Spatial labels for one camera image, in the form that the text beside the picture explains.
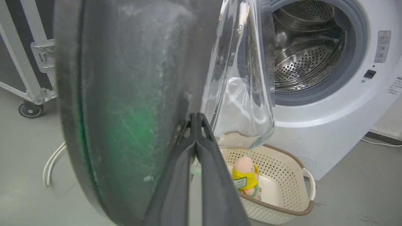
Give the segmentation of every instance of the white cable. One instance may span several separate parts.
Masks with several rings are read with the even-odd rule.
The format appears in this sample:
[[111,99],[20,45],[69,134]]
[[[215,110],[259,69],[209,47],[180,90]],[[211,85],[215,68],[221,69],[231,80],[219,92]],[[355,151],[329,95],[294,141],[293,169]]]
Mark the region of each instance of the white cable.
[[374,143],[365,139],[361,139],[364,142],[370,143],[370,144],[375,144],[375,145],[383,145],[383,146],[389,146],[389,147],[402,147],[402,145],[392,145],[392,144],[382,144],[382,143]]
[[42,180],[43,180],[43,185],[45,187],[50,186],[50,178],[51,178],[51,171],[53,168],[53,165],[56,162],[57,157],[62,153],[64,148],[66,147],[66,142],[64,141],[58,149],[50,156],[49,160],[47,161],[45,168],[43,169],[43,174],[42,174]]

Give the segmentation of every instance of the concrete floor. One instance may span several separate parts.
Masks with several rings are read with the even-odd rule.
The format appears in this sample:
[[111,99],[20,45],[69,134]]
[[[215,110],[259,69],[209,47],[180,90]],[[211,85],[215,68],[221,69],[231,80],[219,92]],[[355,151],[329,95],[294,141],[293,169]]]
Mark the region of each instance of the concrete floor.
[[[114,225],[87,202],[66,154],[53,170],[52,187],[43,186],[43,167],[63,142],[59,115],[55,103],[50,102],[45,106],[46,115],[23,118],[17,112],[21,101],[0,89],[0,225]],[[402,225],[401,165],[402,148],[358,143],[317,182],[313,212],[285,225]],[[198,193],[197,183],[195,178],[193,194]],[[192,195],[191,203],[199,198]],[[200,206],[191,205],[191,225],[201,225],[200,212]]]

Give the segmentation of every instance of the metal latch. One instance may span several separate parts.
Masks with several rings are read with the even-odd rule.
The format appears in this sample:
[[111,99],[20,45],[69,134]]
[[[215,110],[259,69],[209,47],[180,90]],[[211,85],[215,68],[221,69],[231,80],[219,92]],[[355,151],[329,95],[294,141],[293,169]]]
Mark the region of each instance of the metal latch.
[[54,39],[49,39],[42,43],[33,42],[31,43],[31,50],[42,73],[49,73],[54,70],[56,67]]

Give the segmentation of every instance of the green tag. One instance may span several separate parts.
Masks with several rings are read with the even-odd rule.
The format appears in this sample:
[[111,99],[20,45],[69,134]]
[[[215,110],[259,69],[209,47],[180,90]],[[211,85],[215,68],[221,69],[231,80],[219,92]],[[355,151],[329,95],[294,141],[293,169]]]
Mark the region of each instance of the green tag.
[[234,186],[236,188],[245,187],[247,185],[247,177],[242,177],[239,179],[234,179]]

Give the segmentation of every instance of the stainless steel drum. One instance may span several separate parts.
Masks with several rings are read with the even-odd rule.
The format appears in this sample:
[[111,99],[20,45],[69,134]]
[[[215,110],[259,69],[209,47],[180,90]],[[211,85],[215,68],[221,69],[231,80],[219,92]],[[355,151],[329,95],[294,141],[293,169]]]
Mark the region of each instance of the stainless steel drum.
[[334,21],[333,6],[300,1],[274,12],[275,90],[292,92],[323,81],[345,49],[345,32]]

